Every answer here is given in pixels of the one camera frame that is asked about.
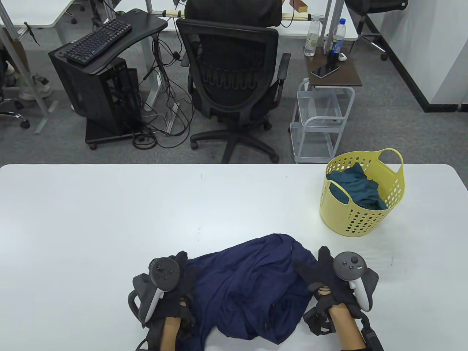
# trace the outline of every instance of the teal cloth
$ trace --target teal cloth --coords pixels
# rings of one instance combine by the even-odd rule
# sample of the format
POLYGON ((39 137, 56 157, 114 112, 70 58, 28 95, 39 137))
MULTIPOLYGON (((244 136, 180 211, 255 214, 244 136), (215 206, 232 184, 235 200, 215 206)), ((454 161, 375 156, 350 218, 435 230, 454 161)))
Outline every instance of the teal cloth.
MULTIPOLYGON (((345 189, 351 196, 353 202, 368 210, 386 210, 387 205, 380 198, 377 191, 379 184, 367 179, 359 163, 345 169, 343 172, 333 171, 327 174, 328 180, 333 180, 345 189)), ((343 204, 349 202, 348 197, 334 184, 330 184, 330 192, 343 204)))

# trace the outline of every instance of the computer tower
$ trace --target computer tower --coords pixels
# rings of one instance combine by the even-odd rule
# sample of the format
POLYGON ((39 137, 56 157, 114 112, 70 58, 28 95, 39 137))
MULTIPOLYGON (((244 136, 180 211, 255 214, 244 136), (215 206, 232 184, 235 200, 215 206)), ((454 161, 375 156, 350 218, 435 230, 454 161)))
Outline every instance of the computer tower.
POLYGON ((95 74, 54 55, 50 58, 77 114, 116 136, 138 129, 137 72, 123 58, 116 57, 95 74))

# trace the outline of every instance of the wrist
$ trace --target wrist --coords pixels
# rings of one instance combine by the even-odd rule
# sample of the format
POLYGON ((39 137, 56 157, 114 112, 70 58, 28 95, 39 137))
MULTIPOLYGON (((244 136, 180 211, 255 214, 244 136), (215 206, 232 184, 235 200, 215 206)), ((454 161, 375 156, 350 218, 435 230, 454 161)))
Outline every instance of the wrist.
POLYGON ((332 317, 350 315, 350 312, 344 303, 340 303, 339 305, 333 305, 332 307, 330 307, 329 313, 332 317))

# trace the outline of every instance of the smartphone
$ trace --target smartphone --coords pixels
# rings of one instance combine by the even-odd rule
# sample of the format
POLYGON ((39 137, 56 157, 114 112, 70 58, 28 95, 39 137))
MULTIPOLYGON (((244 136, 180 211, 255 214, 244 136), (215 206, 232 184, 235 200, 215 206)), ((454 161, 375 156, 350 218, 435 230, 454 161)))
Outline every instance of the smartphone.
POLYGON ((340 66, 338 66, 335 62, 333 63, 327 63, 323 65, 322 67, 317 68, 316 70, 312 71, 312 75, 314 75, 317 78, 323 78, 328 76, 329 74, 333 73, 336 71, 340 66))

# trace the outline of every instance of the basket handle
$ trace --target basket handle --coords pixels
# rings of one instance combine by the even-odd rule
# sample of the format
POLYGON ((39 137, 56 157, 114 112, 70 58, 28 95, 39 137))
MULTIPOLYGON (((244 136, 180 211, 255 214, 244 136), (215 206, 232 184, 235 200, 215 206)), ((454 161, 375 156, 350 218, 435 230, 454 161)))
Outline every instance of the basket handle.
POLYGON ((398 171, 396 171, 395 173, 398 174, 398 173, 403 172, 404 161, 403 161, 403 156, 402 156, 402 154, 401 154, 398 150, 393 149, 392 147, 386 147, 385 149, 382 149, 382 150, 377 151, 377 153, 379 154, 379 155, 377 156, 377 158, 379 158, 380 155, 382 155, 382 153, 383 153, 384 151, 393 151, 395 154, 397 154, 397 156, 400 158, 400 161, 401 161, 402 165, 400 166, 400 169, 398 169, 398 171))
POLYGON ((349 205, 350 204, 350 201, 352 201, 352 198, 351 196, 348 194, 348 192, 340 185, 338 184, 337 182, 335 182, 334 180, 329 180, 327 179, 330 183, 332 183, 334 186, 336 186, 339 190, 341 190, 349 199, 348 203, 346 205, 349 205))

